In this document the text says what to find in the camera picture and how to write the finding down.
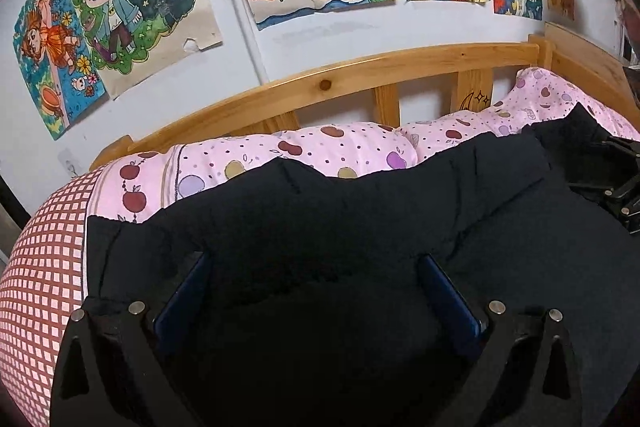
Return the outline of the pink fruit print duvet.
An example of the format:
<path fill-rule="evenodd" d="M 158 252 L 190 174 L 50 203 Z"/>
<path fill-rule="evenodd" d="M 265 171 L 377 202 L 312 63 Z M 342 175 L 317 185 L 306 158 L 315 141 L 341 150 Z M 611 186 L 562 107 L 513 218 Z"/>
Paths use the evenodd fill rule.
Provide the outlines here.
<path fill-rule="evenodd" d="M 530 124 L 564 118 L 576 105 L 584 106 L 617 138 L 638 140 L 638 130 L 620 113 L 553 72 L 529 67 L 518 72 L 508 95 L 478 113 L 458 110 L 400 128 L 385 128 L 374 122 L 326 124 L 178 144 L 165 153 L 130 154 L 101 170 L 88 213 L 140 223 L 180 199 L 278 157 L 300 161 L 325 176 L 342 179 L 406 169 L 481 133 L 507 136 Z"/>

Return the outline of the red white checkered pillow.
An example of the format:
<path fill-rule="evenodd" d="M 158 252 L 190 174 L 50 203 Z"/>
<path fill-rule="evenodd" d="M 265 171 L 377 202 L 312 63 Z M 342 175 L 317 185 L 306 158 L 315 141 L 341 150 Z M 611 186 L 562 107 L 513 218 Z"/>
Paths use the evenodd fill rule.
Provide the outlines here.
<path fill-rule="evenodd" d="M 35 211 L 1 277 L 1 382 L 32 426 L 50 423 L 56 359 L 84 292 L 89 199 L 99 173 L 52 193 Z"/>

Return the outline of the black large jacket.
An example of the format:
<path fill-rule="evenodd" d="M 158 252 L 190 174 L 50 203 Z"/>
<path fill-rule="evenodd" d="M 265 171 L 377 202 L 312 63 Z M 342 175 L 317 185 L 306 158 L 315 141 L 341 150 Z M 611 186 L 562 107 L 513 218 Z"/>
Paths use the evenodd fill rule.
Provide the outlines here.
<path fill-rule="evenodd" d="M 436 425 L 454 380 L 427 256 L 489 300 L 560 310 L 581 426 L 634 426 L 639 234 L 565 179 L 609 136 L 577 106 L 356 180 L 275 159 L 140 225 L 91 218 L 88 278 L 103 254 L 126 277 L 202 254 L 155 324 L 193 426 Z"/>

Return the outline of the orange girl drawing poster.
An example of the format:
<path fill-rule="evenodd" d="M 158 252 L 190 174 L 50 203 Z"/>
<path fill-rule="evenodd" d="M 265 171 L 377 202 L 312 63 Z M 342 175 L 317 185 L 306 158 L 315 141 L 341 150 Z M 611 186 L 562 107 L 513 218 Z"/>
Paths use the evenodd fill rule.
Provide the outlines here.
<path fill-rule="evenodd" d="M 105 98 L 72 0 L 26 0 L 14 25 L 13 47 L 52 139 Z"/>

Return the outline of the wooden bed frame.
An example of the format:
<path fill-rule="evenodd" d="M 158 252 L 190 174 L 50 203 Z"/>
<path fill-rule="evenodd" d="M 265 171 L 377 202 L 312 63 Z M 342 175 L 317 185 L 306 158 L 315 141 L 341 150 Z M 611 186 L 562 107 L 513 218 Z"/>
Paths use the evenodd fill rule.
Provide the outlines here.
<path fill-rule="evenodd" d="M 91 166 L 99 168 L 129 154 L 166 152 L 176 144 L 218 136 L 294 130 L 299 126 L 299 109 L 363 91 L 373 96 L 375 121 L 397 128 L 399 85 L 430 77 L 451 76 L 451 110 L 478 112 L 490 103 L 495 69 L 513 66 L 549 69 L 633 126 L 639 124 L 639 107 L 617 58 L 556 28 L 542 36 L 531 35 L 525 42 L 424 46 L 311 69 L 209 105 L 139 141 L 124 135 L 101 150 Z"/>

